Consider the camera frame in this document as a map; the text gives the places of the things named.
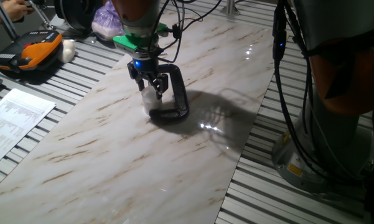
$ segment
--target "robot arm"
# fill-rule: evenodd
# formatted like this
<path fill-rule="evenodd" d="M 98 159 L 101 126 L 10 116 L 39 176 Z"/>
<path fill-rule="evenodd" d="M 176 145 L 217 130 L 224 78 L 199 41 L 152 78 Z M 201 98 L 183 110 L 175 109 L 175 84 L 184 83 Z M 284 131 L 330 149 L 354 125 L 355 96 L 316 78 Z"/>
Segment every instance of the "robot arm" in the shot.
<path fill-rule="evenodd" d="M 126 33 L 113 40 L 117 48 L 133 58 L 128 63 L 128 68 L 130 77 L 136 81 L 139 90 L 146 88 L 144 81 L 148 82 L 148 88 L 155 90 L 157 102 L 153 104 L 161 104 L 170 76 L 175 99 L 174 109 L 146 108 L 152 120 L 168 122 L 185 119 L 189 115 L 189 104 L 180 69 L 173 64 L 159 65 L 159 35 L 166 36 L 168 31 L 166 25 L 157 24 L 161 13 L 159 3 L 160 0 L 113 0 Z"/>
<path fill-rule="evenodd" d="M 294 0 L 320 98 L 336 114 L 374 110 L 374 0 Z"/>

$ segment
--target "white paper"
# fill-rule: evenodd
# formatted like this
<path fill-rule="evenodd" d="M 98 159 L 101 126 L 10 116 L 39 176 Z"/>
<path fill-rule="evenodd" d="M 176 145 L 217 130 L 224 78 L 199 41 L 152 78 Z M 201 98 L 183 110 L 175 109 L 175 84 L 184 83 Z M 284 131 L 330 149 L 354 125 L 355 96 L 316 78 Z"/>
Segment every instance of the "white paper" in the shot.
<path fill-rule="evenodd" d="M 11 90 L 0 101 L 0 160 L 54 107 L 53 102 Z"/>

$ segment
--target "metal pole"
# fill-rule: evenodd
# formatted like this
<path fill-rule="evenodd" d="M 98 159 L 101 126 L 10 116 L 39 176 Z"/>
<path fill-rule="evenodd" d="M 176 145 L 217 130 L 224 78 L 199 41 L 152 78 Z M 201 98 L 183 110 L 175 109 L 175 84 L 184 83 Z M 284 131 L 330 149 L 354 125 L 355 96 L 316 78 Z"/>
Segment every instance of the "metal pole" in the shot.
<path fill-rule="evenodd" d="M 51 25 L 50 19 L 45 15 L 43 10 L 39 6 L 37 6 L 32 0 L 29 0 L 29 4 L 33 7 L 36 13 L 38 13 L 40 18 L 43 20 L 43 23 L 46 26 L 46 28 L 54 30 L 55 27 Z"/>
<path fill-rule="evenodd" d="M 227 5 L 220 12 L 234 16 L 239 16 L 241 14 L 235 7 L 235 0 L 227 0 Z"/>

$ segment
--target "yellow warning label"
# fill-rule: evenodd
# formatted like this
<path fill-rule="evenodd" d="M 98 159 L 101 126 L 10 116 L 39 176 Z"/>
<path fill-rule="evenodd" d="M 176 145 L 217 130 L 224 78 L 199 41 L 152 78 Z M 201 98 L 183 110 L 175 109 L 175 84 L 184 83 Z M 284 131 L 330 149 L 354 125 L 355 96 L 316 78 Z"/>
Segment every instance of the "yellow warning label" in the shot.
<path fill-rule="evenodd" d="M 297 166 L 295 166 L 291 163 L 288 166 L 288 170 L 291 171 L 292 173 L 298 175 L 299 177 L 300 177 L 301 172 L 302 172 L 302 169 L 298 168 Z"/>

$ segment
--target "metal grating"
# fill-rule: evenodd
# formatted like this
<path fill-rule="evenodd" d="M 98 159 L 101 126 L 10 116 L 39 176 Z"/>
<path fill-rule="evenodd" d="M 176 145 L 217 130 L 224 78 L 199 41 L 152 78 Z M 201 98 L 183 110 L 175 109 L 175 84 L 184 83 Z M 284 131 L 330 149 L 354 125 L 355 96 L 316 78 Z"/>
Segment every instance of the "metal grating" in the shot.
<path fill-rule="evenodd" d="M 0 72 L 3 84 L 0 100 L 13 88 L 53 101 L 57 106 L 6 156 L 0 160 L 0 182 L 21 162 L 45 135 L 81 100 L 93 86 L 122 58 L 123 54 L 96 42 L 74 42 L 77 55 L 67 64 L 54 65 L 37 72 L 30 84 L 25 79 L 14 80 Z"/>

